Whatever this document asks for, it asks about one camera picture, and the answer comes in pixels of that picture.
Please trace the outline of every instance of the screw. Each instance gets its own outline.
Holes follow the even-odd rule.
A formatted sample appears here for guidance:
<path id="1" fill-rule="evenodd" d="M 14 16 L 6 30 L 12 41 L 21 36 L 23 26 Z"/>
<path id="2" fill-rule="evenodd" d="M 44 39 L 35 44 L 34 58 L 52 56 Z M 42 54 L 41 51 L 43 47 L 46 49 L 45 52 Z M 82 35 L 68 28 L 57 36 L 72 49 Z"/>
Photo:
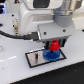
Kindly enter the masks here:
<path id="1" fill-rule="evenodd" d="M 1 26 L 3 26 L 3 24 L 2 24 L 2 23 L 0 23 L 0 27 L 1 27 Z"/>
<path id="2" fill-rule="evenodd" d="M 46 35 L 47 33 L 46 32 L 44 32 L 44 35 Z"/>
<path id="3" fill-rule="evenodd" d="M 66 32 L 66 30 L 64 29 L 63 32 Z"/>
<path id="4" fill-rule="evenodd" d="M 13 17 L 14 15 L 12 14 L 12 17 Z"/>

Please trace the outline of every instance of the black base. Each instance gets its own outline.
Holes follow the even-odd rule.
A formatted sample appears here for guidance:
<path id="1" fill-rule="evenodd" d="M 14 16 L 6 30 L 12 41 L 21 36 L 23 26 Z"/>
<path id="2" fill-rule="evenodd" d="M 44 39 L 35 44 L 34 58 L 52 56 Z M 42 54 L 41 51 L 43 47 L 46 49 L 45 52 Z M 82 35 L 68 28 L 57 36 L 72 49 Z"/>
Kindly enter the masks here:
<path id="1" fill-rule="evenodd" d="M 62 52 L 61 49 L 60 49 L 60 52 L 61 52 L 63 58 L 59 58 L 57 61 L 61 61 L 61 60 L 66 59 L 66 56 L 64 55 L 64 53 Z M 49 62 L 45 62 L 45 63 L 42 63 L 42 64 L 38 64 L 38 65 L 35 65 L 35 66 L 31 66 L 31 63 L 30 63 L 30 61 L 29 61 L 29 58 L 27 57 L 27 54 L 29 54 L 29 53 L 26 53 L 25 55 L 26 55 L 26 58 L 27 58 L 27 61 L 28 61 L 28 65 L 29 65 L 30 68 L 34 68 L 34 67 L 37 67 L 37 66 L 42 66 L 42 65 L 44 65 L 44 64 L 48 64 L 48 63 L 52 63 L 52 62 L 57 62 L 57 61 L 49 61 Z"/>

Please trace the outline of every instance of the black cable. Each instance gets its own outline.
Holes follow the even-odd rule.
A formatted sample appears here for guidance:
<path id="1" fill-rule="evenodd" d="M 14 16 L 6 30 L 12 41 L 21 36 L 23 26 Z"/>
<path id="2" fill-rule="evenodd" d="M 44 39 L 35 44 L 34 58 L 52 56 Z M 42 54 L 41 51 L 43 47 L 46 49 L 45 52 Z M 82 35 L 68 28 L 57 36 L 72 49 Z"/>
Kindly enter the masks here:
<path id="1" fill-rule="evenodd" d="M 13 38 L 13 39 L 24 39 L 24 40 L 32 40 L 32 41 L 38 41 L 39 40 L 39 36 L 37 32 L 32 32 L 28 35 L 24 35 L 24 36 L 15 36 L 15 35 L 10 35 L 8 33 L 5 33 L 3 31 L 0 30 L 0 34 L 9 38 Z"/>
<path id="2" fill-rule="evenodd" d="M 9 38 L 13 38 L 13 39 L 24 39 L 24 36 L 10 35 L 10 34 L 7 34 L 3 31 L 1 31 L 1 30 L 0 30 L 0 34 L 3 35 L 3 36 L 9 37 Z"/>

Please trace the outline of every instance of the black panel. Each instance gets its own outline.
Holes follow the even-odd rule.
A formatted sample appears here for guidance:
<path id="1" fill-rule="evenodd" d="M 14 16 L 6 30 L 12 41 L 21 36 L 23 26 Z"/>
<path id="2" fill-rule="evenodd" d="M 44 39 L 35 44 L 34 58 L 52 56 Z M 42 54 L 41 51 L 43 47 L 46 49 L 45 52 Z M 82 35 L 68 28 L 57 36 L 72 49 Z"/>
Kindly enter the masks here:
<path id="1" fill-rule="evenodd" d="M 47 8 L 49 6 L 50 0 L 34 0 L 34 8 Z"/>
<path id="2" fill-rule="evenodd" d="M 60 52 L 61 52 L 63 58 L 59 58 L 57 61 L 61 61 L 61 60 L 67 59 L 61 49 L 60 49 Z M 30 61 L 29 61 L 29 58 L 27 57 L 27 54 L 29 54 L 29 53 L 26 53 L 25 55 L 26 55 L 26 58 L 27 58 L 27 61 L 28 61 L 28 65 L 29 65 L 30 68 L 42 66 L 42 65 L 45 65 L 45 64 L 48 64 L 48 63 L 52 63 L 52 62 L 57 62 L 57 61 L 48 61 L 48 62 L 45 62 L 45 63 L 42 63 L 42 64 L 38 64 L 38 65 L 31 66 L 31 63 L 30 63 Z"/>

